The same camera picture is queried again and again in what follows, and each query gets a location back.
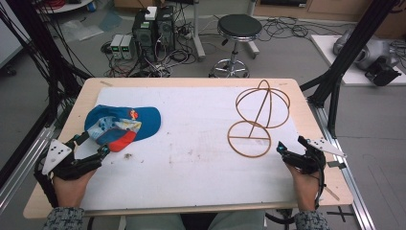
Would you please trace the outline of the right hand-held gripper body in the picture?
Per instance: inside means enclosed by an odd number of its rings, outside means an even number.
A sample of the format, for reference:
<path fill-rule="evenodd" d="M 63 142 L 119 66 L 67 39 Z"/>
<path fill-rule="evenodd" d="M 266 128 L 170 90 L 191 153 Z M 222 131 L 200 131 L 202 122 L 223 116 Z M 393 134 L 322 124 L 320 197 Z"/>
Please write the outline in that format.
<path fill-rule="evenodd" d="M 308 142 L 308 147 L 305 148 L 303 146 L 304 154 L 299 154 L 287 149 L 287 155 L 282 157 L 282 161 L 285 164 L 295 167 L 304 174 L 312 174 L 322 170 L 326 164 L 326 152 L 341 157 L 347 156 L 325 139 L 306 140 Z"/>

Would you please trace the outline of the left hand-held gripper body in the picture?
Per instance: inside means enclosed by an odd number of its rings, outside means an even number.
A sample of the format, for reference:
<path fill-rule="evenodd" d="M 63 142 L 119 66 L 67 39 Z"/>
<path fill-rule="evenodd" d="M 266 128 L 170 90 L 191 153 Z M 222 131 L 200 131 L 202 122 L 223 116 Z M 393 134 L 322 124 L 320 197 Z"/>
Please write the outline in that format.
<path fill-rule="evenodd" d="M 35 163 L 35 178 L 48 179 L 53 173 L 63 180 L 76 180 L 102 165 L 103 147 L 99 147 L 97 152 L 90 156 L 76 159 L 74 149 L 77 144 L 77 141 L 61 143 L 53 139 L 45 154 Z"/>

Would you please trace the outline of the blue patterned cap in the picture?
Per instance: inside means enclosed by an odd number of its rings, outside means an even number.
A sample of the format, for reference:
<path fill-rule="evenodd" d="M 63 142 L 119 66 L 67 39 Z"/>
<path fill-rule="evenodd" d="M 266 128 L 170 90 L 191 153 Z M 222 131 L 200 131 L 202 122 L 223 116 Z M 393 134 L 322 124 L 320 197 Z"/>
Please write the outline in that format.
<path fill-rule="evenodd" d="M 100 146 L 119 152 L 133 142 L 156 134 L 161 114 L 156 107 L 118 107 L 99 104 L 87 115 L 84 130 Z"/>

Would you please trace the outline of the person's left hand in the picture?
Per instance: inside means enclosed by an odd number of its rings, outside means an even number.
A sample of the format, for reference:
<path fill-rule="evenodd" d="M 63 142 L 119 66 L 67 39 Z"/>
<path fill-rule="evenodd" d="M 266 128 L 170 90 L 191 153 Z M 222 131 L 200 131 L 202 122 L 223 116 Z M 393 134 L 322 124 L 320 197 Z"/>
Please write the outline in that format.
<path fill-rule="evenodd" d="M 75 180 L 64 180 L 55 176 L 53 184 L 59 207 L 78 208 L 84 198 L 86 187 L 95 171 L 91 171 Z"/>

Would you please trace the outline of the person's right hand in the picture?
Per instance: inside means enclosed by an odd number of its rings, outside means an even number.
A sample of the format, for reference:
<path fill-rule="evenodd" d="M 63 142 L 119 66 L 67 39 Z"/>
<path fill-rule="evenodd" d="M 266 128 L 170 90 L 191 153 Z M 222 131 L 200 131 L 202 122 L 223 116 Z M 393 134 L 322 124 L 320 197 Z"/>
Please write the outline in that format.
<path fill-rule="evenodd" d="M 303 174 L 298 169 L 287 165 L 293 178 L 294 190 L 300 211 L 315 211 L 315 198 L 319 191 L 319 174 Z"/>

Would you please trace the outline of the person's legs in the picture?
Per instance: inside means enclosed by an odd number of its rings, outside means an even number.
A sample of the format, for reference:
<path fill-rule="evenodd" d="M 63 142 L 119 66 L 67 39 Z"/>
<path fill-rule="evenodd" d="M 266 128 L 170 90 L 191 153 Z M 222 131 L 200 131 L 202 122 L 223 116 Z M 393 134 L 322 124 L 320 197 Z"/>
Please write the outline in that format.
<path fill-rule="evenodd" d="M 140 215 L 126 219 L 126 230 L 263 230 L 264 217 L 262 210 Z"/>

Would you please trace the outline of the white table mat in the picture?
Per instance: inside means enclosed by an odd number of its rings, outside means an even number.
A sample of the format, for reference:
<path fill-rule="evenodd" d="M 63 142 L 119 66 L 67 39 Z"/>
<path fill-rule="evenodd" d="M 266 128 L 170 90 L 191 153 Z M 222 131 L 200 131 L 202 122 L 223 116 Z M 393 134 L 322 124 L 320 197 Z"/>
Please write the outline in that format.
<path fill-rule="evenodd" d="M 154 106 L 161 127 L 153 136 L 111 153 L 88 184 L 88 211 L 146 210 L 204 206 L 283 205 L 294 201 L 291 174 L 277 153 L 279 142 L 303 152 L 290 117 L 273 129 L 272 147 L 248 158 L 227 141 L 229 127 L 240 121 L 237 95 L 248 87 L 111 87 L 98 104 Z"/>

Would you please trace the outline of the white floor board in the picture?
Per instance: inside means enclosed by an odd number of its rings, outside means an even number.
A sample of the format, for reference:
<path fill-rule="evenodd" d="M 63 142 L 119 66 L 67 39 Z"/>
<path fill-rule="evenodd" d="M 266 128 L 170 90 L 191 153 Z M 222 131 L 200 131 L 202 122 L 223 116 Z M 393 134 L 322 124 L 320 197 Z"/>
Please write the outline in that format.
<path fill-rule="evenodd" d="M 316 46 L 320 54 L 324 57 L 328 65 L 336 59 L 333 54 L 333 45 L 339 35 L 317 35 L 313 34 L 310 39 Z M 389 83 L 389 86 L 406 86 L 406 74 L 399 69 L 399 65 L 394 68 L 400 76 Z M 365 72 L 357 68 L 354 64 L 350 66 L 342 79 L 345 86 L 373 86 L 373 83 L 365 77 Z"/>

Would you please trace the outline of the black device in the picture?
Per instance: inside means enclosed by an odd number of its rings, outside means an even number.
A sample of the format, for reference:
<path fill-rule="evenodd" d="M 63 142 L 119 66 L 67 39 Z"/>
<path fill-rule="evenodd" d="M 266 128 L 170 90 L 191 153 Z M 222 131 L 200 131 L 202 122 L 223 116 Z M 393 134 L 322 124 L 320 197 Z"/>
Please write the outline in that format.
<path fill-rule="evenodd" d="M 365 74 L 365 77 L 375 86 L 386 86 L 399 76 L 400 73 L 386 62 L 373 63 Z"/>

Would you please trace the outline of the clear plastic sheet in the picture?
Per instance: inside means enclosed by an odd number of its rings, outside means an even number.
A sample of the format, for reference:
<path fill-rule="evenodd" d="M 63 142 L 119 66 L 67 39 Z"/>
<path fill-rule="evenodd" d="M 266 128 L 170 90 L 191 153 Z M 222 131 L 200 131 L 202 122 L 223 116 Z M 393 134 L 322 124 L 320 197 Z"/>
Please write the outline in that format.
<path fill-rule="evenodd" d="M 86 27 L 79 20 L 65 22 L 61 25 L 60 29 L 66 41 L 83 41 L 103 33 L 103 30 L 98 26 L 92 25 Z"/>

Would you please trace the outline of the black computer tower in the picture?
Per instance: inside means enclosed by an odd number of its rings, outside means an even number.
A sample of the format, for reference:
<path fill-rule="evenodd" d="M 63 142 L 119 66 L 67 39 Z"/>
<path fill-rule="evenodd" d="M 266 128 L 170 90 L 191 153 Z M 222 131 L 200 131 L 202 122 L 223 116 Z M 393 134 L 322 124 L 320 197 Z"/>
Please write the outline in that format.
<path fill-rule="evenodd" d="M 146 11 L 138 11 L 132 26 L 132 33 L 137 43 L 139 54 L 144 54 L 149 61 L 155 60 L 154 47 L 157 40 L 157 27 L 154 20 L 146 20 Z"/>
<path fill-rule="evenodd" d="M 160 44 L 168 51 L 175 49 L 173 14 L 173 6 L 166 6 L 158 10 L 156 17 Z"/>

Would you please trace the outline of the black round stool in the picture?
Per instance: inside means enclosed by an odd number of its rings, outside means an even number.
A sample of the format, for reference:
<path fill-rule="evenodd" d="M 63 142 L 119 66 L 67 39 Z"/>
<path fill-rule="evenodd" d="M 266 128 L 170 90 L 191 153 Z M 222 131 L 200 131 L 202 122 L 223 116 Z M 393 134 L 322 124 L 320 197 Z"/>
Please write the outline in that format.
<path fill-rule="evenodd" d="M 224 37 L 222 45 L 228 41 L 234 42 L 234 48 L 229 58 L 218 61 L 209 73 L 210 78 L 249 78 L 250 71 L 246 64 L 237 59 L 240 43 L 256 40 L 262 26 L 260 22 L 247 14 L 228 14 L 217 22 L 217 31 Z"/>

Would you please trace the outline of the grey table leg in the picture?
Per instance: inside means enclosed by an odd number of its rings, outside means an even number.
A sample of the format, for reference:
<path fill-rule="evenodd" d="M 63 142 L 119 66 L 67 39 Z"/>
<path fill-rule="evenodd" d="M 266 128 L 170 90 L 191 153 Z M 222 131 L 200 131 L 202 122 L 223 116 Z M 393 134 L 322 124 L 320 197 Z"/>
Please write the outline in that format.
<path fill-rule="evenodd" d="M 203 61 L 206 57 L 202 42 L 199 37 L 199 0 L 192 0 L 193 5 L 193 32 L 192 40 L 197 54 L 197 60 Z"/>

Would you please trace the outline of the aluminium rail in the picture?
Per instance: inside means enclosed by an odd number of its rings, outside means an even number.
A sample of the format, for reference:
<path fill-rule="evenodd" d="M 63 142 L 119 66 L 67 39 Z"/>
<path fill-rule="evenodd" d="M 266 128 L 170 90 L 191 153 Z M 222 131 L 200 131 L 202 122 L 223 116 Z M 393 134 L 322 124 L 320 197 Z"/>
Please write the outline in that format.
<path fill-rule="evenodd" d="M 0 187 L 0 216 L 7 209 L 9 203 L 21 187 L 26 177 L 33 171 L 38 156 L 45 150 L 55 133 L 53 126 L 42 128 L 21 149 L 22 158 L 11 171 L 11 174 Z"/>
<path fill-rule="evenodd" d="M 323 133 L 324 138 L 335 148 L 341 150 L 339 141 L 336 138 L 334 138 L 331 132 L 327 129 L 328 115 L 326 111 L 323 108 L 318 108 L 313 104 L 311 104 L 309 108 L 311 109 L 319 125 L 319 128 Z M 372 217 L 356 185 L 355 179 L 352 175 L 347 159 L 343 156 L 334 156 L 334 160 L 337 163 L 344 165 L 344 168 L 341 169 L 341 173 L 344 176 L 344 179 L 352 195 L 352 202 L 350 208 L 354 213 L 359 229 L 376 230 L 374 223 L 372 221 Z"/>

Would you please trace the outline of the black metal frame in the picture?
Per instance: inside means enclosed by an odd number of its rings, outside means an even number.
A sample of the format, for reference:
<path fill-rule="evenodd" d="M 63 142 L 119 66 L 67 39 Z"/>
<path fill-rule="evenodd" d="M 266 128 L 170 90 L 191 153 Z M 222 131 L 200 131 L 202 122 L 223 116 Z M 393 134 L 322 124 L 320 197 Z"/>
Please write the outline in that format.
<path fill-rule="evenodd" d="M 396 4 L 397 0 L 372 0 L 349 40 L 325 73 L 300 86 L 302 91 L 317 86 L 315 92 L 307 98 L 316 108 L 323 108 L 326 99 L 330 98 L 327 130 L 333 138 L 336 137 L 336 116 L 342 78 Z"/>
<path fill-rule="evenodd" d="M 0 20 L 22 45 L 33 60 L 38 73 L 48 83 L 48 105 L 0 170 L 0 190 L 10 181 L 11 174 L 16 171 L 40 130 L 48 127 L 56 119 L 57 107 L 79 95 L 81 90 L 79 81 L 92 78 L 89 71 L 79 69 L 59 51 L 48 26 L 43 21 L 46 16 L 45 9 L 36 7 L 38 0 L 5 1 L 20 22 L 20 26 L 9 17 L 2 3 L 0 3 Z"/>

